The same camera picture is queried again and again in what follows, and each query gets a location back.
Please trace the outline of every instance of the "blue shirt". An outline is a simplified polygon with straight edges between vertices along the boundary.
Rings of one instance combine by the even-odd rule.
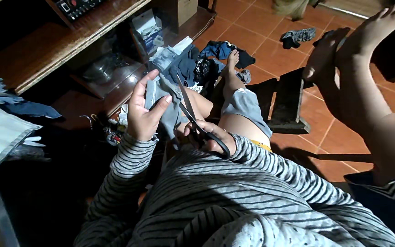
[[[375,186],[371,171],[344,176],[357,201],[370,209],[395,233],[395,180]]]

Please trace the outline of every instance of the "hand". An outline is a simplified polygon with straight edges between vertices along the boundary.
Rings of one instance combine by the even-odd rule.
[[[209,122],[202,121],[202,120],[196,120],[196,123],[202,129],[204,129],[204,131],[213,133],[213,135],[215,135],[223,143],[225,143],[225,145],[227,145],[228,149],[230,150],[231,155],[233,155],[236,152],[236,150],[237,150],[236,141],[234,141],[234,138],[228,132],[226,132],[224,129],[222,129],[221,127],[219,127],[213,123],[209,123]],[[185,126],[184,136],[188,136],[190,134],[190,130],[191,130],[191,123],[188,123]],[[218,152],[219,154],[223,154],[223,149],[214,140],[209,140],[204,145],[203,149],[210,151],[210,152]]]
[[[168,105],[172,102],[172,96],[166,95],[159,99],[156,106],[151,110],[144,107],[146,102],[147,80],[153,80],[159,74],[158,70],[150,71],[138,81],[133,89],[128,103],[127,133],[140,141],[150,141],[158,128],[159,120]]]

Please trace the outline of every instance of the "button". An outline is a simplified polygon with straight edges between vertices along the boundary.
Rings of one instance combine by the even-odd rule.
[[[62,6],[63,10],[65,10],[65,12],[70,11],[70,9],[66,3],[61,3],[61,6]]]

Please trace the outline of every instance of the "striped sweater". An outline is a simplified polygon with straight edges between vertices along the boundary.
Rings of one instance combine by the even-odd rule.
[[[349,194],[233,137],[230,160],[180,151],[138,210],[156,140],[125,135],[75,245],[395,246],[395,234]]]

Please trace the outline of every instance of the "scissors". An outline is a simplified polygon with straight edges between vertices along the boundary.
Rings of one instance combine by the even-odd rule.
[[[185,92],[184,85],[182,84],[182,81],[179,78],[179,76],[178,75],[176,75],[176,76],[178,77],[179,88],[181,89],[182,97],[184,98],[184,103],[185,103],[185,105],[184,105],[182,102],[180,102],[179,107],[184,112],[184,114],[188,118],[188,120],[191,122],[190,133],[192,134],[193,138],[199,143],[200,147],[202,147],[204,145],[204,140],[206,140],[206,141],[214,140],[222,148],[223,158],[228,159],[231,156],[231,153],[230,153],[230,150],[228,149],[227,145],[225,145],[225,143],[223,143],[213,133],[204,131],[204,129],[202,129],[197,124],[195,113],[193,111],[193,108],[191,107],[190,99],[187,96],[187,92]]]

